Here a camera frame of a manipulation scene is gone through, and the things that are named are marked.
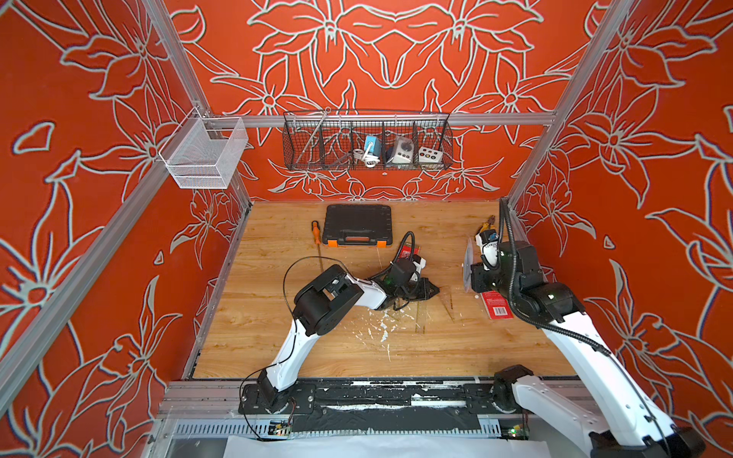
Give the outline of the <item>clear triangle ruler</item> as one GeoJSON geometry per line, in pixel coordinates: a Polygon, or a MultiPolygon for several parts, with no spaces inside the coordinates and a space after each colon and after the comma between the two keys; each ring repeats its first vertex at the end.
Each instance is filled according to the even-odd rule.
{"type": "Polygon", "coordinates": [[[454,318],[454,304],[452,303],[452,288],[450,286],[441,286],[440,293],[438,294],[441,305],[443,305],[450,321],[453,323],[454,318]]]}
{"type": "Polygon", "coordinates": [[[408,307],[412,301],[405,298],[389,298],[384,307],[383,312],[386,317],[391,319],[398,319],[401,311],[408,307]]]}

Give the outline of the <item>red ruler set package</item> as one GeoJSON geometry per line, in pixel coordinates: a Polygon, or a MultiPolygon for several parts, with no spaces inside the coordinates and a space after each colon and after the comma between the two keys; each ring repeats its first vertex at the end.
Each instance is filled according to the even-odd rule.
{"type": "Polygon", "coordinates": [[[399,250],[399,259],[410,259],[414,255],[419,254],[420,247],[412,247],[410,244],[403,245],[399,250]]]}
{"type": "Polygon", "coordinates": [[[498,292],[490,291],[481,293],[480,299],[491,320],[511,320],[513,318],[511,307],[509,307],[506,299],[498,292]]]}
{"type": "Polygon", "coordinates": [[[475,263],[475,258],[473,257],[474,253],[475,240],[472,238],[467,238],[467,244],[462,263],[462,280],[464,291],[466,293],[469,293],[473,290],[473,288],[471,287],[471,266],[475,263]]]}

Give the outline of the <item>clear straight ruler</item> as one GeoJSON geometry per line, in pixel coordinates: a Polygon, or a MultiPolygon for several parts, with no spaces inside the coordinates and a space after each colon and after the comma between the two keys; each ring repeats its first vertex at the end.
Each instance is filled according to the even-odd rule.
{"type": "Polygon", "coordinates": [[[426,302],[418,302],[415,306],[415,315],[414,315],[414,322],[415,322],[415,328],[414,332],[416,334],[425,334],[426,333],[426,326],[428,322],[428,304],[426,302]]]}

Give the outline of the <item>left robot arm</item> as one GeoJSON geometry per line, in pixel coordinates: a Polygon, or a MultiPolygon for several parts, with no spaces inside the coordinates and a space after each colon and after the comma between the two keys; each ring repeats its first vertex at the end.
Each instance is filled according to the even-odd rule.
{"type": "Polygon", "coordinates": [[[339,326],[351,309],[399,310],[437,296],[440,288],[422,275],[424,263],[419,256],[399,259],[367,279],[335,263],[298,291],[287,337],[273,362],[258,374],[257,388],[265,404],[273,406],[286,398],[317,341],[339,326]]]}

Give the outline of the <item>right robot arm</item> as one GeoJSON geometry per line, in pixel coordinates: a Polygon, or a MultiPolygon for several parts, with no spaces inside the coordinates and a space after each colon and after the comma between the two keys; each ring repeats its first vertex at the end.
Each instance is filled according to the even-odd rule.
{"type": "Polygon", "coordinates": [[[633,380],[599,336],[573,291],[547,282],[536,248],[515,238],[507,198],[496,219],[475,236],[480,260],[470,267],[471,289],[498,293],[515,318],[541,330],[574,368],[601,414],[515,364],[494,374],[492,403],[503,413],[528,410],[589,457],[700,457],[702,436],[680,427],[633,380]]]}

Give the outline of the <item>black orange tool case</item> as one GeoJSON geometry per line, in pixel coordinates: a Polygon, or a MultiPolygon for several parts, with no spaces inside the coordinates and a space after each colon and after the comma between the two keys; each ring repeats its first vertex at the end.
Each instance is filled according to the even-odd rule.
{"type": "Polygon", "coordinates": [[[326,208],[322,243],[330,247],[391,246],[391,208],[382,204],[329,205],[326,208]]]}

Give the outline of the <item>white dotted cube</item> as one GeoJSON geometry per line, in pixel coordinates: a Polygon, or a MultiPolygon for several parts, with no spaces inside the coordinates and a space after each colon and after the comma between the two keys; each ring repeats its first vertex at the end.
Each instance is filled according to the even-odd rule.
{"type": "Polygon", "coordinates": [[[418,150],[417,161],[421,166],[441,164],[443,160],[443,152],[428,147],[420,147],[418,150]]]}

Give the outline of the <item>white timer device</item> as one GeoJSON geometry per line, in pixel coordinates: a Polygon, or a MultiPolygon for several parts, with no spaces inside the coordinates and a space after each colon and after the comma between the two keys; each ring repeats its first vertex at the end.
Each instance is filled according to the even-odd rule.
{"type": "Polygon", "coordinates": [[[414,142],[407,137],[397,137],[387,155],[387,164],[407,165],[412,164],[415,152],[414,142]]]}

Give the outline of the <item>blue white small box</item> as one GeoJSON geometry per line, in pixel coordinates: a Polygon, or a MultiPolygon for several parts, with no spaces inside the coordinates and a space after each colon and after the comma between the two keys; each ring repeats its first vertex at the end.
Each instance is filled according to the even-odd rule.
{"type": "Polygon", "coordinates": [[[382,152],[382,143],[379,137],[376,135],[368,135],[365,138],[364,153],[366,156],[373,156],[374,158],[380,158],[382,152]]]}

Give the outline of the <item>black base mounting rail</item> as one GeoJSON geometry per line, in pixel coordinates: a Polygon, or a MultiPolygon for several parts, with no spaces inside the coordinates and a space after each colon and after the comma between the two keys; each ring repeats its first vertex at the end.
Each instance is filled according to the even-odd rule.
{"type": "Polygon", "coordinates": [[[531,414],[501,410],[486,378],[303,379],[269,401],[239,388],[238,413],[256,438],[425,434],[530,437],[531,414]]]}

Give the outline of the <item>orange handled screwdriver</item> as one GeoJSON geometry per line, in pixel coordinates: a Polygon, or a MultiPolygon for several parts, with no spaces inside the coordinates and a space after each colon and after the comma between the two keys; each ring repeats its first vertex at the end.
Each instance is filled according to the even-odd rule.
{"type": "Polygon", "coordinates": [[[318,221],[311,221],[311,232],[313,235],[314,244],[316,246],[317,250],[317,259],[319,261],[319,266],[321,272],[324,272],[324,262],[322,258],[322,239],[321,239],[321,227],[320,223],[318,221]]]}

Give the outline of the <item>clear plastic wall bin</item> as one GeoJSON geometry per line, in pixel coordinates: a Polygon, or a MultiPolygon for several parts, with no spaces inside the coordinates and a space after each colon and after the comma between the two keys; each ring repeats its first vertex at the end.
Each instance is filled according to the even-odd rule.
{"type": "Polygon", "coordinates": [[[249,135],[240,118],[205,118],[193,108],[174,129],[158,156],[181,189],[223,190],[237,171],[249,135]]]}

